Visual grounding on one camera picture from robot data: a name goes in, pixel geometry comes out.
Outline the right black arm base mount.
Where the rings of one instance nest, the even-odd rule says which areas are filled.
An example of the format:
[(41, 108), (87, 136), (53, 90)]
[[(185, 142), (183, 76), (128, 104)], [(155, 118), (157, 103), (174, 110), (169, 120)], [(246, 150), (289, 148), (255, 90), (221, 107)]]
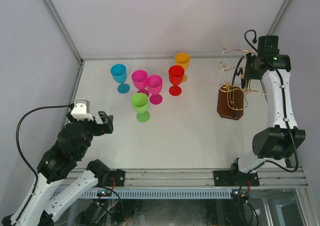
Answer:
[(231, 186), (260, 186), (260, 180), (257, 173), (233, 173), (230, 170), (213, 171), (214, 185), (218, 187)]

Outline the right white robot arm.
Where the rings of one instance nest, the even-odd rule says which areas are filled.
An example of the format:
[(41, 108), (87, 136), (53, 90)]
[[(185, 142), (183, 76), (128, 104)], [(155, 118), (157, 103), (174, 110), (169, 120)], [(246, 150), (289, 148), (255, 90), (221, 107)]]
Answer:
[(237, 168), (229, 174), (230, 181), (242, 185), (248, 174), (255, 173), (265, 163), (279, 166), (278, 161), (294, 157), (293, 169), (282, 169), (293, 173), (299, 167), (298, 147), (306, 138), (305, 131), (298, 128), (295, 120), (291, 93), (291, 61), (288, 55), (281, 55), (278, 36), (254, 36), (245, 38), (253, 52), (248, 53), (243, 70), (242, 84), (259, 80), (267, 103), (266, 129), (252, 139), (252, 150), (238, 158)]

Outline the green plastic wine glass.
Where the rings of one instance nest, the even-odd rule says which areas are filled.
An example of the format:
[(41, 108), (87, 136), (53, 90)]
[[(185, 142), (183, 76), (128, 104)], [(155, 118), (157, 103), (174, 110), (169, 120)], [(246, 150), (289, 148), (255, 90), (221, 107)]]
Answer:
[(131, 98), (131, 105), (136, 111), (136, 119), (140, 123), (149, 121), (149, 98), (145, 93), (136, 93)]

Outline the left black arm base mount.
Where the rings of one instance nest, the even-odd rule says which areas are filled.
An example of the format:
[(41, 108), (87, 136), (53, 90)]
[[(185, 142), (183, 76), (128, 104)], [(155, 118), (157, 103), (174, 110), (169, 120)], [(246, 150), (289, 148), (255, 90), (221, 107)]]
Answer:
[(98, 185), (105, 187), (123, 187), (125, 184), (126, 172), (121, 169), (111, 170), (98, 179)]

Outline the pink wine glass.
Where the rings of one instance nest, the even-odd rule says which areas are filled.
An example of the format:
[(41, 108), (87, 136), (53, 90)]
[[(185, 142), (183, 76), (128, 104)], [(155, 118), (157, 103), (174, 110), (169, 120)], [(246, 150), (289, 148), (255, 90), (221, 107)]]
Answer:
[(149, 101), (153, 105), (158, 105), (163, 101), (162, 95), (160, 94), (163, 88), (163, 79), (159, 75), (151, 75), (146, 80), (146, 86), (150, 92)]
[(144, 93), (147, 96), (149, 96), (150, 93), (146, 89), (147, 78), (148, 78), (148, 73), (144, 70), (136, 70), (131, 75), (133, 85), (138, 89), (138, 93)]

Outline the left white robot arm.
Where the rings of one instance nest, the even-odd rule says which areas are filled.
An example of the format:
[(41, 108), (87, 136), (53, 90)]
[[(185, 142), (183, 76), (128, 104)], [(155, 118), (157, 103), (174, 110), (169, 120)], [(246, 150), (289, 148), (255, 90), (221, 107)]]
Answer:
[(34, 183), (19, 209), (4, 217), (2, 225), (53, 225), (60, 215), (86, 190), (106, 185), (110, 169), (99, 159), (91, 161), (82, 175), (69, 185), (58, 197), (52, 199), (55, 190), (81, 161), (95, 136), (111, 134), (114, 130), (112, 115), (98, 113), (98, 124), (90, 114), (84, 120), (71, 113), (70, 122), (57, 135), (57, 140), (42, 157)]

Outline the gold wire wine glass rack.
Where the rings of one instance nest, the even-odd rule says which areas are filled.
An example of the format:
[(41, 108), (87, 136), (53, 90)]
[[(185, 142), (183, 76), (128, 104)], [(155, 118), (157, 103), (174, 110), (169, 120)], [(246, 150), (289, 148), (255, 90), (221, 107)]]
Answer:
[(223, 71), (233, 71), (232, 80), (230, 83), (223, 82), (220, 83), (218, 89), (218, 101), (217, 101), (217, 112), (222, 118), (239, 120), (244, 115), (244, 110), (247, 108), (248, 101), (247, 95), (250, 93), (259, 93), (266, 95), (262, 90), (251, 89), (251, 80), (246, 80), (245, 89), (241, 88), (241, 76), (244, 75), (245, 67), (241, 66), (243, 61), (246, 61), (246, 54), (252, 53), (254, 50), (250, 49), (228, 49), (228, 46), (219, 46), (219, 51), (223, 54), (231, 52), (242, 52), (242, 56), (234, 67), (228, 67), (227, 63), (220, 62), (218, 68)]

